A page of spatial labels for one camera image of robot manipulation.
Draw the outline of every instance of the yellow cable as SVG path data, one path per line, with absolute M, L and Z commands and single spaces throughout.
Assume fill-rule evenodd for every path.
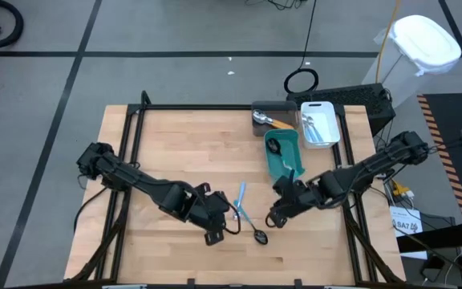
M 395 8 L 393 9 L 393 13 L 391 13 L 391 19 L 388 23 L 388 28 L 386 29 L 386 34 L 384 35 L 383 44 L 381 44 L 381 50 L 379 51 L 379 61 L 377 62 L 377 71 L 375 71 L 375 82 L 379 82 L 379 70 L 381 68 L 381 59 L 383 58 L 383 51 L 384 51 L 384 44 L 386 43 L 386 39 L 388 38 L 388 34 L 390 33 L 391 24 L 395 21 L 395 16 L 397 15 L 397 11 L 399 10 L 400 0 L 396 0 Z

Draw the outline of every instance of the black spoon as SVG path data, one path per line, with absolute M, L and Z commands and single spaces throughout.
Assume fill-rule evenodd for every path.
M 249 216 L 247 213 L 244 211 L 244 209 L 241 206 L 238 206 L 238 200 L 234 201 L 234 205 L 237 207 L 238 211 L 241 212 L 241 214 L 244 216 L 245 220 L 253 227 L 254 230 L 254 239 L 256 242 L 266 245 L 269 243 L 269 238 L 266 236 L 266 233 L 263 232 L 262 230 L 256 229 L 256 227 L 253 225 L 253 223 L 250 221 Z
M 289 165 L 287 165 L 285 163 L 285 160 L 282 158 L 282 155 L 281 155 L 281 144 L 279 144 L 279 141 L 274 139 L 274 138 L 271 138 L 271 139 L 268 139 L 266 141 L 266 148 L 273 154 L 276 154 L 278 155 L 280 158 L 281 158 L 281 161 L 282 161 L 282 165 L 289 169 L 289 170 L 293 170 L 292 167 L 290 167 Z

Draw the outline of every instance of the gray container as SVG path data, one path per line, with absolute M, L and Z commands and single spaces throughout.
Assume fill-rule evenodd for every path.
M 253 111 L 259 109 L 268 117 L 280 120 L 285 124 L 298 128 L 298 108 L 293 101 L 254 101 L 251 106 L 251 121 L 253 122 L 253 134 L 255 136 L 264 136 L 271 129 L 276 129 L 270 124 L 259 124 L 253 120 Z

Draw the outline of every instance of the orange and black striped tape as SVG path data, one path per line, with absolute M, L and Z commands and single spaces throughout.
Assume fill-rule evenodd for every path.
M 440 128 L 438 128 L 438 124 L 436 120 L 432 116 L 431 108 L 429 107 L 429 103 L 425 96 L 417 96 L 418 103 L 422 108 L 423 116 L 425 117 L 425 121 L 427 122 L 427 126 L 429 127 L 429 132 L 431 132 L 432 139 L 437 145 L 438 155 L 440 156 L 441 163 L 445 168 L 445 172 L 448 177 L 448 182 L 452 187 L 454 195 L 456 196 L 457 204 L 459 205 L 462 213 L 462 185 L 460 183 L 459 176 L 457 175 L 456 168 L 452 163 L 452 159 L 447 152 L 447 147 L 444 144 L 443 138 L 440 134 Z

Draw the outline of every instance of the orange handle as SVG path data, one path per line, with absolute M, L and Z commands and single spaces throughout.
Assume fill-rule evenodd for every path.
M 289 124 L 285 124 L 284 122 L 279 121 L 279 120 L 272 121 L 272 126 L 275 128 L 282 128 L 282 129 L 294 129 L 293 126 Z

